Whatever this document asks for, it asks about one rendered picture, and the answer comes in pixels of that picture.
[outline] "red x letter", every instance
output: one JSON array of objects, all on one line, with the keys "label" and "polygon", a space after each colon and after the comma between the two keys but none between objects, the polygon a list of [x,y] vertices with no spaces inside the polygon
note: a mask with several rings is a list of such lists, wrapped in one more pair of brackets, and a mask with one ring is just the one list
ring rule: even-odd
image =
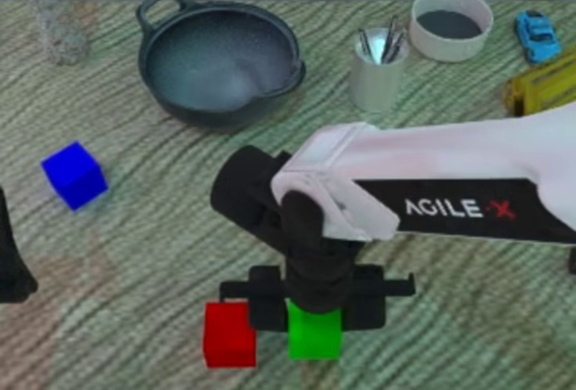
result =
[{"label": "red x letter", "polygon": [[516,215],[510,210],[510,202],[503,201],[499,203],[497,201],[490,201],[490,205],[496,209],[496,217],[508,217],[509,219],[516,219]]}]

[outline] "green cube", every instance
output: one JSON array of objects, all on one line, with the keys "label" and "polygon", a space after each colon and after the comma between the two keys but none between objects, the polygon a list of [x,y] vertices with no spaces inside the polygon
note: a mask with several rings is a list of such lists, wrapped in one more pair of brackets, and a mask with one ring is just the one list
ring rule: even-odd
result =
[{"label": "green cube", "polygon": [[342,311],[308,313],[288,300],[288,351],[292,360],[338,359]]}]

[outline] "red cube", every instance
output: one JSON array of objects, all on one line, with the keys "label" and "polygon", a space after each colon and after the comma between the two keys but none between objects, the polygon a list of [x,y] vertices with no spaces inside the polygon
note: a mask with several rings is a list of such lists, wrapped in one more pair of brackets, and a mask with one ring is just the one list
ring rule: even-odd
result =
[{"label": "red cube", "polygon": [[255,367],[256,331],[248,323],[248,303],[207,303],[202,349],[209,368]]}]

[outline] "tabletop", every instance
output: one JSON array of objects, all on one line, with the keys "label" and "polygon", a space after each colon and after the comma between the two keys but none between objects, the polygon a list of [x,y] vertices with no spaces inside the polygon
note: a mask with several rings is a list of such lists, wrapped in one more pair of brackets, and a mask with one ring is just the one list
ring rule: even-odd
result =
[{"label": "tabletop", "polygon": [[[258,2],[299,38],[308,75],[290,103],[242,132],[205,132],[158,107],[140,79],[134,3],[77,3],[92,48],[75,67],[41,56],[26,4],[0,4],[0,185],[22,256],[40,283],[0,306],[0,388],[547,390],[576,382],[576,280],[565,247],[398,235],[361,262],[413,272],[417,295],[390,300],[381,330],[346,333],[339,361],[291,361],[286,335],[258,336],[258,367],[203,364],[203,307],[223,280],[281,257],[216,214],[212,181],[246,144],[294,151],[318,128],[384,129],[506,116],[502,83],[527,67],[515,14],[548,14],[576,41],[576,4],[494,3],[483,51],[462,64],[410,54],[386,115],[349,102],[351,43],[408,3]],[[159,5],[154,16],[169,13]],[[40,162],[72,141],[103,166],[110,190],[72,213]]]}]

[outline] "white bowl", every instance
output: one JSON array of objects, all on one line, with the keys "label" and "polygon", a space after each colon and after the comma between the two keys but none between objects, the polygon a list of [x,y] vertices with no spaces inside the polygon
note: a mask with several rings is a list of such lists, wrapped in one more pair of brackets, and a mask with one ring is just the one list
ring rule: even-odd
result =
[{"label": "white bowl", "polygon": [[[422,27],[418,17],[427,12],[445,10],[463,14],[480,27],[481,34],[470,39],[445,39]],[[415,0],[409,24],[409,37],[414,48],[436,61],[459,62],[475,56],[494,24],[494,15],[484,0]]]}]

